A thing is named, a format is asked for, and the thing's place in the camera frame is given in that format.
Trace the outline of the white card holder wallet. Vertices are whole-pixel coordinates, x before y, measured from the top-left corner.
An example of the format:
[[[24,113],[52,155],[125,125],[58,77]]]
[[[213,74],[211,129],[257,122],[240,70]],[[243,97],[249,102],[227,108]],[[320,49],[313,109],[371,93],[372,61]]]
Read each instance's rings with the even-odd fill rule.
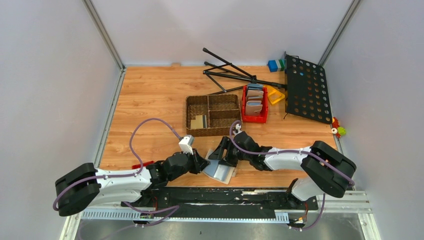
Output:
[[[209,165],[202,171],[203,174],[220,183],[228,185],[232,177],[236,176],[236,168],[226,166],[219,163],[219,160],[211,159],[213,150],[209,149],[206,154],[206,159],[209,160]]]

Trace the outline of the gold credit cards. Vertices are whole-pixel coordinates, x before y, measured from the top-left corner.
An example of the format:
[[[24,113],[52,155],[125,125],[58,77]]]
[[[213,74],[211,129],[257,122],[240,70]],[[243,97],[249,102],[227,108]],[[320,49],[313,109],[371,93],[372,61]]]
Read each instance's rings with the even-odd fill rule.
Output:
[[[205,114],[196,115],[194,119],[190,120],[190,129],[206,129],[208,127],[208,118]]]

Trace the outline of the brown wicker divided basket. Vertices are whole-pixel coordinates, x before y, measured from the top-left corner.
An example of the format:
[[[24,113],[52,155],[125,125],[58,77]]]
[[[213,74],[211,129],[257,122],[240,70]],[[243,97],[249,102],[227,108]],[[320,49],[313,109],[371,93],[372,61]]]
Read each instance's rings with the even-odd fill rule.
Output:
[[[236,94],[191,95],[185,100],[186,133],[194,137],[227,136],[233,122],[241,120],[239,97]],[[196,115],[207,116],[207,128],[190,129]]]

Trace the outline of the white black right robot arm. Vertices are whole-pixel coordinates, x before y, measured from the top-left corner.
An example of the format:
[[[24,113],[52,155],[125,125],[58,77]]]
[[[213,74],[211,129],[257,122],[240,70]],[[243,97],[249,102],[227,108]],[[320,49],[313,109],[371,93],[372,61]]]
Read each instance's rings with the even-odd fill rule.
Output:
[[[356,164],[321,140],[298,149],[280,149],[256,143],[245,131],[233,137],[224,136],[215,150],[206,158],[211,169],[218,166],[236,167],[239,161],[248,161],[259,171],[297,170],[306,177],[294,179],[285,195],[286,204],[298,209],[306,200],[327,194],[342,198],[347,188],[353,186]]]

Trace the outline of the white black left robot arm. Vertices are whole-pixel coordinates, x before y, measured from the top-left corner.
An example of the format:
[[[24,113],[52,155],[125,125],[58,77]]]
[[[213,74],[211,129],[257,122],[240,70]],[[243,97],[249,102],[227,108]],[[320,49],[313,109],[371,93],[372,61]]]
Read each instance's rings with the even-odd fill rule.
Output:
[[[89,206],[113,202],[137,202],[146,207],[153,201],[151,190],[164,188],[187,173],[200,174],[209,165],[196,149],[130,170],[104,170],[83,163],[55,181],[53,209],[67,217]]]

